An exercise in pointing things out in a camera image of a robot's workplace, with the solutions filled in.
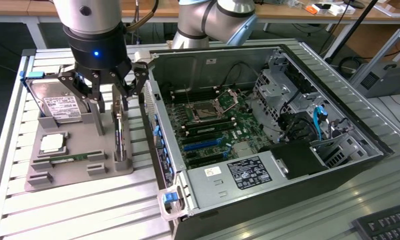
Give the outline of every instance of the warning label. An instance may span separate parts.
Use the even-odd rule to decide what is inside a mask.
[[[81,117],[74,96],[46,97],[43,101],[55,120]]]
[[[237,188],[244,190],[272,180],[258,156],[228,163]]]

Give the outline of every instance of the orange object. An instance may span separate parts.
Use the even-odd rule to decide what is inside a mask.
[[[306,6],[305,10],[310,13],[310,14],[316,14],[317,10],[313,8],[313,6]]]

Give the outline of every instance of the blue pcie slot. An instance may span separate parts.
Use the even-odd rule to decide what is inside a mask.
[[[200,143],[184,146],[184,151],[192,151],[192,150],[197,150],[197,149],[204,149],[206,147],[217,146],[218,144],[221,144],[221,141],[222,141],[222,137],[217,138],[214,140],[206,141],[206,142],[200,142]]]

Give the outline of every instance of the sticker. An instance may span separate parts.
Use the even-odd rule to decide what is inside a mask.
[[[206,59],[206,60],[205,60],[205,64],[206,64],[206,65],[209,65],[209,64],[216,64],[216,58]]]
[[[204,133],[204,132],[209,132],[209,131],[213,131],[213,130],[214,130],[214,127],[201,129],[201,130],[197,131],[197,134]]]
[[[258,156],[233,161],[226,165],[240,190],[272,181]]]
[[[213,175],[221,174],[221,169],[218,166],[204,169],[205,176],[210,177]]]
[[[45,97],[43,101],[55,120],[81,117],[74,96]]]

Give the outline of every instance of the floor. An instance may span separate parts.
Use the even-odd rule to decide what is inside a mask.
[[[262,24],[256,26],[250,35],[250,39],[281,39],[297,38],[304,41],[314,51],[318,51],[329,33],[324,30],[325,25],[309,26],[306,24],[272,24],[268,32],[262,31]],[[62,33],[62,26],[59,23],[42,23],[41,29],[45,35],[45,41],[49,48],[66,48],[67,43]],[[140,43],[164,43],[165,40],[173,38],[176,32],[174,23],[146,23],[138,31]],[[126,43],[136,43],[136,37],[126,37]],[[0,23],[0,65],[9,68],[0,67],[0,134],[5,120],[7,104],[11,94],[13,83],[15,80],[15,70],[18,68],[19,56],[22,49],[35,48],[29,31],[22,23]],[[354,53],[348,47],[344,47],[334,62],[346,56],[353,56]]]

